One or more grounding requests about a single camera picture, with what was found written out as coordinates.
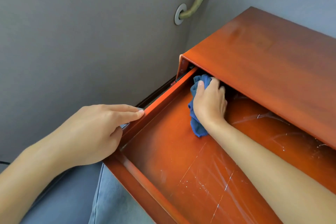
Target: wall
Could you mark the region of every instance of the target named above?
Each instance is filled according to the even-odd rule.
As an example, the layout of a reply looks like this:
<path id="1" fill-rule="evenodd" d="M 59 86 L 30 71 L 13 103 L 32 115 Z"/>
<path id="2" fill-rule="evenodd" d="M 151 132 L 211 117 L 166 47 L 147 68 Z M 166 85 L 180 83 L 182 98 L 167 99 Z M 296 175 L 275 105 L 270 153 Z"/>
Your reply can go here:
<path id="1" fill-rule="evenodd" d="M 205 0 L 193 18 L 187 50 L 250 6 L 336 37 L 336 0 Z"/>
<path id="2" fill-rule="evenodd" d="M 135 105 L 176 74 L 193 0 L 0 0 L 0 160 L 83 105 Z"/>

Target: orange drawer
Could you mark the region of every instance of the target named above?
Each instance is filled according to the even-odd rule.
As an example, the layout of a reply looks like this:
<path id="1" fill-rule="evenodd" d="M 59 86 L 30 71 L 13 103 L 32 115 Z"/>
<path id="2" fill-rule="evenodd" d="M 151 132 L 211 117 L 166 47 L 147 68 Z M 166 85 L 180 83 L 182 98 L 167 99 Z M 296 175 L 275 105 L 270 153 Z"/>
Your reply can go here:
<path id="1" fill-rule="evenodd" d="M 193 68 L 128 124 L 105 165 L 156 223 L 281 223 L 216 141 L 194 135 L 187 105 L 202 73 Z M 336 193 L 333 149 L 230 87 L 227 96 L 231 125 Z"/>

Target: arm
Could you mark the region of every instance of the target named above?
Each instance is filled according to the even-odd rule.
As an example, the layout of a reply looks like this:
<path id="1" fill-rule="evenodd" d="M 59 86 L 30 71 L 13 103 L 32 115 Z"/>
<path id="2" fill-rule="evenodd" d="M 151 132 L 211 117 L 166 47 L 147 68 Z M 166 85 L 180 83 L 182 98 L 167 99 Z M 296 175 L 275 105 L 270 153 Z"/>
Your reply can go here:
<path id="1" fill-rule="evenodd" d="M 119 126 L 143 114 L 143 110 L 128 105 L 86 106 L 24 150 L 0 174 L 1 222 L 19 223 L 37 196 L 61 172 L 111 155 L 121 139 Z"/>
<path id="2" fill-rule="evenodd" d="M 224 120 L 224 87 L 200 82 L 194 111 L 209 134 L 237 163 L 280 220 L 287 223 L 335 223 L 336 195 L 308 175 L 229 125 Z"/>

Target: blue rag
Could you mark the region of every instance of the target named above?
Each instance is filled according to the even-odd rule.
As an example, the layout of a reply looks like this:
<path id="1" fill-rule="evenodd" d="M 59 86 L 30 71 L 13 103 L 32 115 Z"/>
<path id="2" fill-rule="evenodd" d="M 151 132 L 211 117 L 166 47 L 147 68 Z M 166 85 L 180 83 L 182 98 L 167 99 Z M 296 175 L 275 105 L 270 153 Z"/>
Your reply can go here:
<path id="1" fill-rule="evenodd" d="M 202 137 L 206 136 L 208 134 L 208 131 L 205 130 L 205 128 L 202 126 L 202 124 L 198 121 L 195 112 L 194 112 L 194 98 L 196 95 L 196 90 L 197 90 L 197 85 L 198 81 L 203 81 L 204 82 L 204 88 L 207 88 L 211 82 L 211 77 L 208 76 L 207 74 L 203 74 L 202 76 L 198 75 L 194 77 L 194 85 L 190 88 L 191 94 L 192 94 L 192 100 L 188 104 L 188 108 L 190 109 L 190 116 L 191 116 L 191 121 L 190 125 L 195 133 L 196 136 Z"/>

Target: black cable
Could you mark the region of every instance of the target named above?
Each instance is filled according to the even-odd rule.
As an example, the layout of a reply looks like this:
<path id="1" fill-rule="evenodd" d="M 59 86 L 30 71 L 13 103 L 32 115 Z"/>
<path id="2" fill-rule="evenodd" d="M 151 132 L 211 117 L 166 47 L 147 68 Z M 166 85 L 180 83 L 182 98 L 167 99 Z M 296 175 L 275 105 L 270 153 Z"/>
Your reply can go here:
<path id="1" fill-rule="evenodd" d="M 1 160 L 0 160 L 0 164 L 4 164 L 4 165 L 10 165 L 10 163 L 9 163 L 9 162 L 6 162 L 6 161 L 1 161 Z"/>

